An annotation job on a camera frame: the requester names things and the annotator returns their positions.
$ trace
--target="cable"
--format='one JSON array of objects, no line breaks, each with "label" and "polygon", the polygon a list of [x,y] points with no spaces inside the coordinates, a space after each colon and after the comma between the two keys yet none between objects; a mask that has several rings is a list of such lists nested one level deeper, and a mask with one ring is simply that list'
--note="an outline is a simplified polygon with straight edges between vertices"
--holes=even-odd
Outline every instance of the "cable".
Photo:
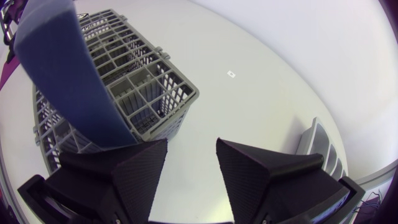
[{"label": "cable", "polygon": [[364,203],[365,205],[369,205],[369,206],[372,206],[372,207],[374,207],[374,208],[379,208],[379,205],[376,204],[376,203],[367,203],[367,202],[364,202],[364,201],[362,201],[362,200],[361,200],[361,202]]},{"label": "cable", "polygon": [[371,195],[372,195],[372,194],[375,194],[375,195],[377,195],[377,196],[379,196],[379,197],[380,197],[380,195],[379,195],[379,194],[376,194],[376,193],[372,192],[371,194],[369,194],[369,196],[368,196],[368,198],[366,199],[366,201],[368,201],[368,200],[369,200],[369,197],[371,197]]}]

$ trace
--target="white table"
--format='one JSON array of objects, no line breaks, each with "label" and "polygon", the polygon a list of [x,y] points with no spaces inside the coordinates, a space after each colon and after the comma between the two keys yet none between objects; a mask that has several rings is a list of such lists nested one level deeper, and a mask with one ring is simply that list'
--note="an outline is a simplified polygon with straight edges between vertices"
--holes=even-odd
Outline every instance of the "white table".
[{"label": "white table", "polygon": [[[301,134],[318,116],[348,170],[340,134],[319,97],[278,55],[236,25],[181,0],[75,4],[78,13],[113,8],[125,15],[200,91],[169,141],[150,220],[233,220],[215,153],[218,137],[294,154]],[[227,75],[230,70],[234,78]],[[16,190],[34,174],[48,177],[33,126],[32,82],[20,66],[0,91],[0,135],[12,188],[30,223],[38,220]]]}]

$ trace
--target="blue foam pad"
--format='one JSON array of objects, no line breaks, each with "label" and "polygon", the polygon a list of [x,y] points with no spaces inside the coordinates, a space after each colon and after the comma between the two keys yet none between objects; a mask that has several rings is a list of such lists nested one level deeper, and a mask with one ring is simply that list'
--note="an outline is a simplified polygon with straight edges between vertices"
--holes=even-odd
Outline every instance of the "blue foam pad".
[{"label": "blue foam pad", "polygon": [[46,99],[99,147],[136,144],[89,55],[72,0],[29,0],[15,53]]}]

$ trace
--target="white surface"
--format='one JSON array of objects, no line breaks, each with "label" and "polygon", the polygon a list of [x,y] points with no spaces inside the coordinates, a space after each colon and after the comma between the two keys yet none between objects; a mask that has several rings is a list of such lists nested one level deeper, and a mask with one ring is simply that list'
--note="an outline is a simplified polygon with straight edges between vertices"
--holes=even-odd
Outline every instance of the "white surface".
[{"label": "white surface", "polygon": [[398,49],[374,0],[193,0],[275,50],[325,103],[350,177],[398,158]]},{"label": "white surface", "polygon": [[[281,58],[239,27],[188,1],[75,4],[78,13],[113,8],[125,15],[147,40],[170,54],[171,62],[200,90],[180,132],[169,142],[150,220],[233,220],[215,153],[217,137],[295,153],[301,134],[318,116],[346,169],[339,132],[319,97]],[[227,75],[230,70],[234,78]],[[32,134],[32,86],[21,67],[5,88],[0,91],[1,142],[16,190],[33,173],[44,174],[45,167]]]},{"label": "white surface", "polygon": [[391,182],[392,182],[392,177],[389,180],[382,183],[381,185],[378,185],[377,187],[375,187],[373,189],[367,190],[366,193],[364,194],[362,200],[367,201],[367,200],[374,199],[375,197],[378,197],[377,195],[372,194],[372,192],[378,194],[379,190],[381,193],[381,197],[384,198],[387,194],[387,191],[388,191],[390,185],[391,185]]}]

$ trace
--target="dish rack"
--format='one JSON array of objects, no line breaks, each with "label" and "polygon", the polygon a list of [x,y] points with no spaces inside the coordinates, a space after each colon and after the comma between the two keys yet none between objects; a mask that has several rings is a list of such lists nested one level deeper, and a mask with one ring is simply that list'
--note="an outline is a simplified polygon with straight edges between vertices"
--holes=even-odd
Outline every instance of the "dish rack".
[{"label": "dish rack", "polygon": [[[181,127],[198,89],[112,9],[80,19],[98,75],[137,142],[171,139]],[[76,130],[34,86],[36,144],[50,174],[62,151],[102,151]]]}]

